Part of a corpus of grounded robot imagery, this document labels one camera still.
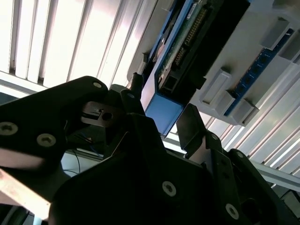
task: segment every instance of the blue module casing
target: blue module casing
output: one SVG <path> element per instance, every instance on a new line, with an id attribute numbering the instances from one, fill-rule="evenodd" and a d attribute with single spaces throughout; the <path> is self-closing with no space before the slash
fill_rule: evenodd
<path id="1" fill-rule="evenodd" d="M 146 116 L 151 117 L 157 126 L 158 131 L 162 136 L 166 136 L 176 120 L 182 113 L 184 106 L 160 94 L 158 91 L 158 72 L 160 71 L 166 55 L 168 54 L 174 39 L 184 20 L 186 19 L 193 0 L 186 0 L 180 14 L 174 24 L 170 36 L 165 43 L 164 49 L 161 52 L 143 90 L 141 103 L 145 110 Z"/>

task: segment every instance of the blue component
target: blue component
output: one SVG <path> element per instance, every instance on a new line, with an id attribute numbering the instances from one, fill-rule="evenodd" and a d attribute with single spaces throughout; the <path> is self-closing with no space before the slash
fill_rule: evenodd
<path id="1" fill-rule="evenodd" d="M 161 36 L 163 35 L 164 30 L 165 30 L 165 28 L 166 28 L 166 26 L 167 26 L 167 24 L 168 24 L 168 22 L 169 22 L 169 20 L 170 20 L 170 18 L 171 18 L 171 16 L 172 16 L 172 13 L 173 13 L 173 10 L 174 10 L 174 8 L 175 8 L 176 3 L 177 3 L 177 0 L 175 0 L 175 1 L 173 2 L 173 5 L 172 5 L 171 8 L 170 8 L 170 11 L 169 11 L 169 13 L 168 13 L 168 15 L 167 15 L 167 17 L 166 17 L 166 19 L 165 19 L 164 25 L 163 25 L 162 29 L 160 30 L 159 35 L 158 35 L 158 38 L 156 39 L 155 44 L 154 44 L 154 46 L 152 47 L 152 50 L 151 50 L 151 52 L 150 52 L 150 54 L 149 54 L 148 62 L 149 62 L 150 60 L 152 60 L 152 58 L 153 58 L 153 54 L 154 54 L 154 52 L 156 51 L 156 49 L 157 49 L 157 47 L 158 47 L 158 44 L 159 44 L 159 42 L 160 42 L 160 38 L 161 38 Z"/>
<path id="2" fill-rule="evenodd" d="M 182 113 L 184 106 L 159 93 L 157 76 L 182 23 L 187 17 L 192 3 L 193 0 L 186 0 L 184 3 L 165 47 L 142 90 L 141 103 L 145 109 L 145 114 L 155 121 L 158 131 L 163 136 L 166 136 L 169 133 L 174 123 Z"/>
<path id="3" fill-rule="evenodd" d="M 155 94 L 148 105 L 146 116 L 151 117 L 158 131 L 166 136 L 183 111 L 183 106 Z"/>
<path id="4" fill-rule="evenodd" d="M 235 98 L 234 102 L 224 113 L 224 116 L 228 116 L 239 101 L 243 98 L 246 92 L 250 89 L 252 84 L 257 80 L 257 78 L 262 74 L 266 69 L 269 63 L 274 59 L 279 50 L 285 45 L 287 40 L 294 33 L 294 30 L 289 29 L 285 35 L 281 38 L 275 48 L 272 50 L 264 48 L 258 57 L 255 59 L 254 63 L 250 66 L 245 75 L 240 79 L 240 82 L 237 84 L 235 89 L 231 92 L 231 96 Z"/>

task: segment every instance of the screw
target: screw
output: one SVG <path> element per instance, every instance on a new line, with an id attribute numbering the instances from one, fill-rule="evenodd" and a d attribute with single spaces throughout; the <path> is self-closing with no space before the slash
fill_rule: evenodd
<path id="1" fill-rule="evenodd" d="M 97 82 L 94 82 L 93 85 L 94 85 L 95 87 L 97 87 L 97 88 L 102 88 L 102 85 L 99 84 L 99 83 L 97 83 Z"/>
<path id="2" fill-rule="evenodd" d="M 239 216 L 239 212 L 236 210 L 236 208 L 233 205 L 227 203 L 226 206 L 225 206 L 225 208 L 226 208 L 226 211 L 228 212 L 228 214 L 232 218 L 234 218 L 236 220 L 239 219 L 239 217 L 240 217 Z"/>
<path id="3" fill-rule="evenodd" d="M 18 126 L 12 122 L 0 123 L 0 135 L 9 136 L 14 135 L 18 131 Z"/>
<path id="4" fill-rule="evenodd" d="M 215 134 L 211 134 L 211 136 L 212 136 L 212 138 L 215 139 L 215 140 L 218 139 L 218 137 L 217 137 Z"/>
<path id="5" fill-rule="evenodd" d="M 170 197 L 174 197 L 176 195 L 176 187 L 169 181 L 163 182 L 163 191 Z"/>
<path id="6" fill-rule="evenodd" d="M 56 138 L 51 134 L 41 134 L 37 136 L 37 143 L 42 147 L 51 147 L 55 145 Z"/>
<path id="7" fill-rule="evenodd" d="M 243 156 L 243 154 L 242 153 L 240 153 L 239 151 L 236 153 L 240 158 L 243 158 L 244 156 Z"/>
<path id="8" fill-rule="evenodd" d="M 131 98 L 135 98 L 135 96 L 133 94 L 128 93 L 127 95 Z"/>

